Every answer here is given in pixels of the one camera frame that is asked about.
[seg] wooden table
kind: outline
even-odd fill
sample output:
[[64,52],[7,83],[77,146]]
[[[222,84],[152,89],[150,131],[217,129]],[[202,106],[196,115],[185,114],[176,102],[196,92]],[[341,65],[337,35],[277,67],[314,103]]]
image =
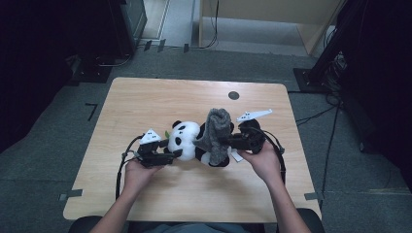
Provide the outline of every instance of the wooden table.
[[[345,2],[346,0],[223,0],[219,2],[219,17],[296,23],[307,53],[312,54]],[[202,46],[203,18],[216,16],[217,3],[218,0],[200,1],[199,46]]]
[[[240,97],[232,100],[230,91]],[[258,119],[262,129],[286,149],[286,184],[297,208],[321,215],[316,200],[305,193],[314,187],[294,122],[286,88],[273,83],[117,78],[113,81],[86,155],[73,185],[83,189],[64,209],[67,219],[103,216],[115,202],[120,155],[130,141],[152,128],[164,138],[175,120],[206,120],[210,109],[225,108],[238,132],[236,118],[246,111],[272,109]],[[232,157],[227,167],[213,168],[197,159],[175,160],[155,174],[136,200],[129,220],[276,222],[269,192],[247,161]]]

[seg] black cable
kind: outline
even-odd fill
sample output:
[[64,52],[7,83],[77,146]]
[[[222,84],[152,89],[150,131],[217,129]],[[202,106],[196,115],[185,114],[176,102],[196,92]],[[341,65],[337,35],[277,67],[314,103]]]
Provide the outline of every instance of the black cable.
[[[335,15],[335,14],[338,14],[338,12],[340,12],[340,10],[344,7],[345,5],[343,4],[343,5],[340,5],[340,8],[339,8],[339,4],[336,6],[336,8],[335,8],[335,10],[334,10],[334,12],[333,12],[333,14]],[[327,38],[326,38],[326,32],[325,32],[325,34],[324,34],[324,48],[326,47],[326,45],[325,45],[325,40],[326,40],[326,44],[328,44],[328,41],[329,41],[329,37],[330,37],[330,34],[335,34],[336,33],[336,27],[335,28],[333,28],[333,31],[331,31],[330,33],[329,33],[329,35],[327,36]]]
[[300,90],[288,90],[288,94],[324,94],[323,92],[305,92]]
[[[280,163],[280,168],[281,168],[281,178],[283,183],[286,183],[286,166],[285,166],[285,160],[283,158],[283,153],[285,152],[285,149],[282,147],[282,145],[279,143],[279,140],[273,136],[273,134],[267,132],[267,131],[263,131],[261,129],[258,128],[254,128],[254,127],[240,127],[239,129],[252,129],[255,130],[256,132],[260,133],[261,135],[263,135],[263,137],[272,145],[273,149],[276,151],[276,155],[278,156],[279,159],[279,163]],[[273,140],[267,136],[264,132],[269,133],[276,141],[277,145],[273,142]]]
[[329,38],[331,38],[332,35],[334,35],[336,33],[337,28],[333,28],[333,30],[329,33],[329,35],[327,35],[326,37],[326,32],[324,34],[324,48],[327,46],[327,44],[329,44]]
[[[177,50],[181,50],[183,47],[177,47],[177,46],[163,46],[165,49],[177,49]],[[209,47],[189,47],[191,50],[205,50],[205,49],[208,49]]]
[[[330,134],[329,143],[327,145],[326,161],[325,161],[325,169],[324,169],[324,179],[322,181],[322,189],[321,189],[322,195],[324,195],[324,193],[325,193],[327,166],[329,164],[328,162],[329,162],[330,149],[331,149],[331,146],[332,146],[333,136],[334,136],[334,132],[335,132],[335,129],[336,129],[336,121],[337,121],[338,113],[339,113],[339,108],[336,108],[335,117],[334,117],[334,120],[333,120],[332,132]],[[324,204],[324,200],[321,200],[320,205],[319,205],[321,211],[322,211],[322,205],[323,204]]]
[[212,38],[212,41],[209,43],[208,46],[199,47],[199,49],[208,49],[218,41],[218,15],[219,15],[219,0],[216,5],[215,24],[213,24],[213,21],[212,21],[212,27],[215,29],[215,36]]
[[133,139],[133,141],[130,142],[129,146],[127,147],[126,151],[124,153],[121,154],[121,163],[120,163],[120,167],[119,167],[119,171],[118,171],[118,176],[116,179],[116,200],[118,200],[119,196],[120,196],[120,181],[121,181],[121,169],[123,168],[124,164],[126,164],[128,161],[130,161],[131,159],[124,161],[127,158],[127,155],[129,152],[133,152],[133,150],[131,150],[131,146],[133,146],[133,144],[138,140],[138,139],[142,139],[144,135],[142,136],[138,136],[135,139]]
[[108,65],[106,65],[106,64],[97,64],[97,65],[98,65],[98,66],[102,66],[102,67],[118,67],[118,66],[122,66],[122,65],[124,65],[125,63],[127,63],[127,61],[130,60],[130,57],[131,57],[131,55],[129,54],[129,55],[127,56],[126,60],[124,60],[124,62],[121,62],[121,63],[119,63],[119,64],[108,64]]
[[313,116],[305,117],[305,118],[302,118],[302,119],[297,119],[295,122],[298,123],[298,122],[304,120],[303,122],[301,122],[301,123],[299,123],[299,124],[297,125],[297,126],[300,126],[300,125],[302,125],[302,124],[304,124],[304,123],[307,123],[309,120],[311,120],[311,119],[313,119],[313,118],[320,117],[320,116],[323,115],[324,113],[326,113],[326,112],[328,112],[328,111],[330,111],[330,110],[332,110],[332,109],[334,109],[334,108],[335,108],[335,106],[332,106],[332,107],[330,107],[330,108],[328,108],[328,109],[326,109],[326,110],[324,110],[324,111],[322,111],[322,112],[320,112],[320,113],[318,113],[318,114],[315,114],[315,115],[313,115]]
[[130,159],[127,159],[124,163],[128,163],[128,162],[130,162],[131,160],[135,160],[136,158],[135,157],[132,157],[132,158],[130,158]]
[[369,3],[369,0],[366,1],[366,3],[364,4],[364,8],[363,8],[363,14],[361,16],[361,22],[360,22],[360,36],[358,37],[358,48],[361,46],[361,32],[363,30],[363,22],[364,22],[364,16],[366,14],[366,9],[367,9],[367,5]]

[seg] stuffed animal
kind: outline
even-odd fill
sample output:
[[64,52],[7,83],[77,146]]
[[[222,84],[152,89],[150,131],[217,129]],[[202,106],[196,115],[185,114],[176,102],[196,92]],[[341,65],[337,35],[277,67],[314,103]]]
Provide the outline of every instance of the stuffed animal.
[[200,126],[196,122],[177,120],[173,123],[173,130],[169,134],[169,144],[165,152],[182,149],[182,155],[178,159],[189,161],[195,158],[195,148],[193,141],[199,135]]
[[229,145],[221,144],[220,138],[228,138],[233,131],[230,114],[225,109],[211,109],[204,124],[203,135],[193,141],[194,145],[210,152],[209,165],[224,167],[229,163]]
[[[229,133],[231,133],[234,127],[233,123],[230,123],[229,127]],[[228,157],[231,152],[230,148],[226,149],[226,157],[222,159],[222,161],[217,164],[211,164],[211,153],[194,145],[194,141],[199,141],[203,138],[205,128],[206,123],[199,126],[196,122],[177,120],[173,123],[172,132],[168,135],[169,144],[167,148],[165,148],[165,152],[183,150],[182,155],[178,157],[178,159],[182,161],[197,158],[203,164],[212,167],[227,166],[230,161]]]

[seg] hand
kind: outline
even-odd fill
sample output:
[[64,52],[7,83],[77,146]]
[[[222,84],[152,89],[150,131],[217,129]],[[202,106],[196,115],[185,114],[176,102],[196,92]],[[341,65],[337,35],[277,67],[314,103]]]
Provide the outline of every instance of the hand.
[[257,175],[265,183],[270,179],[281,178],[279,158],[269,142],[264,142],[258,154],[252,154],[244,150],[239,150],[238,153],[252,164]]
[[136,199],[140,191],[149,183],[153,174],[162,166],[145,168],[136,159],[130,160],[125,167],[124,188],[121,194]]

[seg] person's left hand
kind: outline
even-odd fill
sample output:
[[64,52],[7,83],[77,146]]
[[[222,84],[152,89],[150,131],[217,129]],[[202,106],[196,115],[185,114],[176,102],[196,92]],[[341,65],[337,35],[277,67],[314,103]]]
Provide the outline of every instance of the person's left hand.
[[121,194],[136,199],[140,191],[149,183],[153,174],[163,166],[145,168],[136,159],[130,160],[125,166],[124,188]]

